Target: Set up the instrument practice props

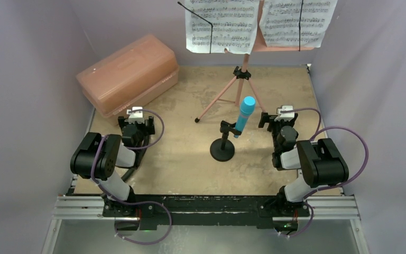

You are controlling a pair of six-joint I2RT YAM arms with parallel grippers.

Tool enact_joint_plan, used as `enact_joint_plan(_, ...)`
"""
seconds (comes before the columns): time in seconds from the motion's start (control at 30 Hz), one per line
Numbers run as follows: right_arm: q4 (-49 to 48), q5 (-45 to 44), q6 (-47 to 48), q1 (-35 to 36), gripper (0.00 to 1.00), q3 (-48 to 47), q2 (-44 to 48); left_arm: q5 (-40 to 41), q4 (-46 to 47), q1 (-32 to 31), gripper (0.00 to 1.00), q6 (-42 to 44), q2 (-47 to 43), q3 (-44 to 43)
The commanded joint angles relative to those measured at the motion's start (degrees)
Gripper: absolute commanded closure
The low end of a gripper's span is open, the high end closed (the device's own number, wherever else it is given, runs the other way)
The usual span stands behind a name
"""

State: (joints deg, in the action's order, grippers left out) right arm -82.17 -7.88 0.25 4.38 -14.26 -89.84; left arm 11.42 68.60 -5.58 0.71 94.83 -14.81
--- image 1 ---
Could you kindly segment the blue toy microphone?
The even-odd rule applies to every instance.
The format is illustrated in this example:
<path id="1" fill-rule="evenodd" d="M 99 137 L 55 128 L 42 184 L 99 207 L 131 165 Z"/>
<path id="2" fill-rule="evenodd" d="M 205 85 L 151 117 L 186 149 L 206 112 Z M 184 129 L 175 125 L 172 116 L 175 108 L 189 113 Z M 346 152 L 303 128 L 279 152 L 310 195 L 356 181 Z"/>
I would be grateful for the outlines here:
<path id="1" fill-rule="evenodd" d="M 254 97 L 246 96 L 239 106 L 239 116 L 235 124 L 235 130 L 240 133 L 243 132 L 249 117 L 252 115 L 256 107 L 256 100 Z"/>

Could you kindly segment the pink music stand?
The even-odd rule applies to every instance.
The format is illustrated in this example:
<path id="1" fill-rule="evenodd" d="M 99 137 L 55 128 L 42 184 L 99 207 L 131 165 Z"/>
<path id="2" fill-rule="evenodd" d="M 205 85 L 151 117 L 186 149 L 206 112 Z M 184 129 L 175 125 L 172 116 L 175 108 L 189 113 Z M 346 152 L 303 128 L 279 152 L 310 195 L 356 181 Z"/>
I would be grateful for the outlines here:
<path id="1" fill-rule="evenodd" d="M 280 51 L 306 51 L 306 50 L 312 50 L 313 48 L 307 48 L 303 47 L 301 48 L 300 46 L 298 47 L 268 47 L 265 43 L 265 40 L 263 38 L 263 35 L 260 31 L 259 26 L 258 28 L 258 34 L 256 34 L 256 39 L 254 41 L 254 46 L 252 49 L 252 52 L 280 52 Z M 213 99 L 213 101 L 202 111 L 201 115 L 195 118 L 195 122 L 199 123 L 200 120 L 203 118 L 203 116 L 208 112 L 208 110 L 217 102 L 228 102 L 228 103 L 234 103 L 236 106 L 240 105 L 241 102 L 241 94 L 242 94 L 242 89 L 243 89 L 243 84 L 244 81 L 247 81 L 250 88 L 253 91 L 253 94 L 256 96 L 256 100 L 259 104 L 259 107 L 261 108 L 262 112 L 265 112 L 265 107 L 263 103 L 261 102 L 258 94 L 257 94 L 257 89 L 250 80 L 251 74 L 248 72 L 248 62 L 250 59 L 249 54 L 244 55 L 243 63 L 242 66 L 239 67 L 237 66 L 234 71 L 233 75 L 234 77 L 231 79 L 231 81 L 228 82 L 228 84 L 221 90 L 221 92 Z M 221 99 L 221 96 L 224 95 L 224 93 L 236 82 L 238 81 L 238 88 L 237 88 L 237 94 L 235 101 L 229 101 L 229 100 L 224 100 Z"/>

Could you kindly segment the black microphone desk stand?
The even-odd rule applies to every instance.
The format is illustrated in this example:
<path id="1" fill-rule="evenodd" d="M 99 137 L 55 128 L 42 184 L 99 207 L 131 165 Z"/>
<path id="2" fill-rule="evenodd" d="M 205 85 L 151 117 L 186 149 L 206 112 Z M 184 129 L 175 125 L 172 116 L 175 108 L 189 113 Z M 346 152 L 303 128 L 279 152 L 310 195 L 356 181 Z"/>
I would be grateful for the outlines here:
<path id="1" fill-rule="evenodd" d="M 220 162 L 226 162 L 233 158 L 235 154 L 235 147 L 231 141 L 229 141 L 229 133 L 233 135 L 241 135 L 242 132 L 235 129 L 236 123 L 228 123 L 221 121 L 219 131 L 222 137 L 212 142 L 210 146 L 210 155 Z"/>

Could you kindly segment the sheet music page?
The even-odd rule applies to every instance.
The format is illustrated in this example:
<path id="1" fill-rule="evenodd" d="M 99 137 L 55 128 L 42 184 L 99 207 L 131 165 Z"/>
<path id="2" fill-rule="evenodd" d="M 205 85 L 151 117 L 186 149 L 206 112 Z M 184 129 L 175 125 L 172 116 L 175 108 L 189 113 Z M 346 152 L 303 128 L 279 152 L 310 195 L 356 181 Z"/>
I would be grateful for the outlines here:
<path id="1" fill-rule="evenodd" d="M 186 48 L 192 53 L 252 52 L 260 1 L 184 1 Z"/>
<path id="2" fill-rule="evenodd" d="M 265 1 L 259 28 L 267 47 L 319 48 L 337 1 Z"/>

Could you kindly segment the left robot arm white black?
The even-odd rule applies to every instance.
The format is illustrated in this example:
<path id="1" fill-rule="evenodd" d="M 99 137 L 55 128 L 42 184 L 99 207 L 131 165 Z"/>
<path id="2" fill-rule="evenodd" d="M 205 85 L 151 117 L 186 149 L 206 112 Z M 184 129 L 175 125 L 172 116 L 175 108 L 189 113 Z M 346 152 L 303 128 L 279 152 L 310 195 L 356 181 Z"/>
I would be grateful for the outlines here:
<path id="1" fill-rule="evenodd" d="M 118 125 L 120 135 L 88 132 L 72 155 L 70 170 L 95 183 L 103 192 L 109 209 L 122 216 L 131 216 L 137 206 L 151 204 L 138 201 L 126 180 L 141 165 L 151 145 L 150 137 L 155 134 L 154 118 L 120 116 Z"/>

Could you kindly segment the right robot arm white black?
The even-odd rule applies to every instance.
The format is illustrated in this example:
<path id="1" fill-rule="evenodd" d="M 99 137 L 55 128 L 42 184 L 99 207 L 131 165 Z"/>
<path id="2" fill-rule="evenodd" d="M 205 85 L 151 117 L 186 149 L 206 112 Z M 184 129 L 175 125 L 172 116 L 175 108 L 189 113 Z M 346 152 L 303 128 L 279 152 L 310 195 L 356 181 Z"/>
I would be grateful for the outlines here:
<path id="1" fill-rule="evenodd" d="M 302 205 L 304 197 L 318 187 L 331 187 L 349 178 L 349 169 L 342 155 L 330 138 L 298 141 L 293 127 L 298 115 L 280 118 L 278 115 L 261 113 L 259 128 L 268 124 L 272 134 L 272 165 L 278 171 L 301 170 L 302 175 L 292 183 L 282 186 L 275 199 L 265 206 L 276 207 L 282 215 L 289 215 Z"/>

